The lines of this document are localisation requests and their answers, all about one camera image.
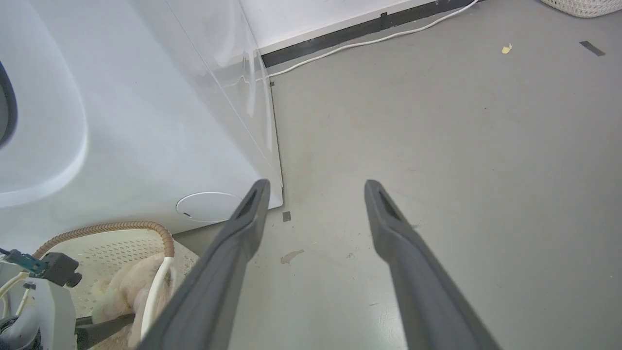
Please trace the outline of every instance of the fluffy fabric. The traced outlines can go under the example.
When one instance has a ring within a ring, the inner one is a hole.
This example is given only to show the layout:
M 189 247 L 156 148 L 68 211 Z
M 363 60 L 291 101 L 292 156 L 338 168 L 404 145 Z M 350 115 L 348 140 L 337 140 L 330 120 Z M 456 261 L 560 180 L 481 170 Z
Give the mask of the fluffy fabric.
M 101 323 L 129 313 L 135 313 L 133 324 L 124 327 L 114 336 L 99 343 L 94 349 L 134 349 L 141 340 L 142 316 L 147 295 L 164 254 L 159 253 L 138 262 L 130 262 L 114 274 L 110 281 L 93 285 L 91 294 L 97 299 L 93 307 L 93 323 Z M 170 274 L 164 281 L 156 303 L 156 316 L 168 303 L 172 284 Z

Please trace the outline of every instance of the gray tape piece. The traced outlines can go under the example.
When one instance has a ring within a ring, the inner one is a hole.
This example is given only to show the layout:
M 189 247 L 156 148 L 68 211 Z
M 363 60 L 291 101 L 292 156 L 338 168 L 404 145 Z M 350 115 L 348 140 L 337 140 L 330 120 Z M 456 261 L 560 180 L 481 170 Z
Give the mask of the gray tape piece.
M 592 51 L 596 56 L 604 56 L 605 53 L 602 52 L 601 50 L 598 49 L 598 47 L 595 47 L 594 45 L 592 45 L 591 42 L 589 41 L 581 41 L 579 44 L 583 45 L 584 48 Z

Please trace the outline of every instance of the washing machine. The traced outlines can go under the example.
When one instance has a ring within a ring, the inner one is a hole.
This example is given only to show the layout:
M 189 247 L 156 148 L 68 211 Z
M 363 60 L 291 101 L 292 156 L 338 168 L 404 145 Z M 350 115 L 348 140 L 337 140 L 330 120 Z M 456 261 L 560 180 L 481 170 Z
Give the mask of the washing machine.
M 0 247 L 283 203 L 272 97 L 238 0 L 0 0 Z

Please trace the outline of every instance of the gray floor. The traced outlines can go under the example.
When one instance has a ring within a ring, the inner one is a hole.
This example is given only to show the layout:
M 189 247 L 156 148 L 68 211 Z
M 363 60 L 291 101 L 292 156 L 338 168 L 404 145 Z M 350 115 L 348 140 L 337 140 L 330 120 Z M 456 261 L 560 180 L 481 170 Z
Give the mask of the gray floor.
M 487 0 L 274 81 L 285 206 L 247 270 L 231 349 L 406 348 L 369 178 L 506 350 L 620 347 L 622 12 Z M 213 232 L 176 238 L 200 253 Z

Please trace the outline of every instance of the power cord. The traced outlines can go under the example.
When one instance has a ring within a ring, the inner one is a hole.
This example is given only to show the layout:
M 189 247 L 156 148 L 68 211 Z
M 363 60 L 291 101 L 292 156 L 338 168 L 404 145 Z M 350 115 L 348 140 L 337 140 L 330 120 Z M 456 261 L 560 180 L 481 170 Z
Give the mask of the power cord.
M 268 77 L 272 78 L 272 77 L 276 77 L 277 75 L 281 75 L 283 73 L 290 72 L 291 70 L 294 70 L 294 69 L 300 67 L 301 65 L 305 65 L 305 64 L 307 64 L 309 62 L 313 62 L 315 60 L 323 59 L 326 56 L 330 56 L 332 54 L 335 54 L 335 53 L 337 53 L 339 51 L 343 51 L 345 49 L 349 49 L 351 47 L 358 47 L 358 46 L 364 46 L 364 45 L 369 45 L 369 44 L 375 44 L 377 42 L 389 40 L 389 39 L 392 39 L 392 38 L 395 38 L 395 37 L 400 37 L 402 35 L 407 35 L 407 34 L 412 34 L 412 33 L 420 32 L 420 31 L 422 31 L 424 29 L 428 29 L 429 27 L 432 27 L 433 25 L 435 25 L 438 22 L 444 21 L 444 20 L 448 19 L 449 17 L 456 16 L 457 14 L 459 14 L 459 13 L 461 13 L 463 11 L 466 11 L 469 7 L 475 5 L 475 3 L 478 2 L 478 1 L 479 0 L 474 0 L 469 5 L 466 5 L 465 7 L 459 9 L 458 11 L 455 11 L 455 12 L 452 12 L 452 13 L 446 15 L 446 16 L 443 16 L 443 17 L 437 19 L 436 21 L 428 24 L 427 26 L 424 26 L 424 27 L 421 27 L 421 28 L 417 28 L 417 29 L 412 29 L 410 31 L 405 31 L 405 32 L 399 32 L 399 33 L 391 34 L 391 35 L 389 35 L 387 37 L 383 37 L 383 38 L 372 40 L 372 41 L 358 42 L 356 44 L 350 44 L 350 45 L 341 46 L 341 47 L 336 48 L 335 50 L 327 52 L 326 54 L 319 55 L 318 57 L 314 57 L 312 59 L 308 59 L 306 61 L 302 61 L 301 63 L 295 64 L 295 65 L 289 67 L 288 69 L 281 70 L 280 72 L 272 73 L 272 74 L 268 75 Z

